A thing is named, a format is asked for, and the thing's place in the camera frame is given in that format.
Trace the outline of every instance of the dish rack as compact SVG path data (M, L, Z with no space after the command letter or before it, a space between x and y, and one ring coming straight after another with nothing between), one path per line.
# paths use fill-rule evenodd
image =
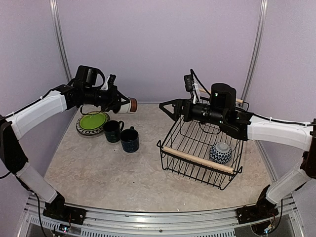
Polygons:
M203 98L202 103L209 103ZM233 169L232 172L224 172L203 164L184 159L177 155L164 151L164 147L173 148L195 157L210 160L209 150L213 144L225 142L232 148L232 159L225 164ZM170 170L189 179L218 187L224 190L242 172L240 165L243 141L234 139L221 132L219 127L196 120L184 122L181 116L171 127L164 141L158 141L160 149L161 165L163 170Z

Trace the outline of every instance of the marble countertop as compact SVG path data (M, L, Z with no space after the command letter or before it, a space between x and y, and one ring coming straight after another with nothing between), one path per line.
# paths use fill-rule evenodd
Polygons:
M85 111L95 110L85 106ZM173 121L158 105L139 105L137 113L109 113L125 128L139 132L140 148L128 154L120 143L110 144L105 135L82 136L76 131L78 111L67 129L46 173L46 180L66 202L113 210L176 212L212 210L255 203L270 183L254 142L244 143L238 174L221 191L164 171L159 148Z

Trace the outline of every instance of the wooden dowel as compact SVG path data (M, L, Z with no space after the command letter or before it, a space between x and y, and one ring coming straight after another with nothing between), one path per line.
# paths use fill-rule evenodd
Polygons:
M212 162L210 160L202 159L202 158L199 158L199 157L196 157L196 156L193 156L193 155L181 152L181 151L177 151L177 150L172 149L170 147L163 147L162 150L165 151L165 152L168 152L168 153L170 153L172 155L175 155L175 156L181 157L183 159L187 159L187 160L196 162L198 164L205 165L205 166L213 168L213 169L217 169L217 170L229 173L229 174L233 174L234 173L234 170L231 167L225 166L223 164L218 164L218 163Z
M203 92L203 93L207 93L203 88L199 88L199 91L200 92ZM243 103L243 100L241 100L241 99L236 99L236 102L237 103Z

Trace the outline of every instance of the black and white bowl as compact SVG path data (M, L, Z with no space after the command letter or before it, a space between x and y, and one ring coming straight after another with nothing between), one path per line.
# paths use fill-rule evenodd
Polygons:
M217 142L209 150L209 157L213 162L226 164L232 159L232 149L225 142Z

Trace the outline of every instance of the mug handle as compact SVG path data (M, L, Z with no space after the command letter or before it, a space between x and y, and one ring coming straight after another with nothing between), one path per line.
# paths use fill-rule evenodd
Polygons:
M119 121L118 122L118 125L122 124L122 126L120 127L120 131L122 132L123 131L123 128L124 128L124 122L123 121Z

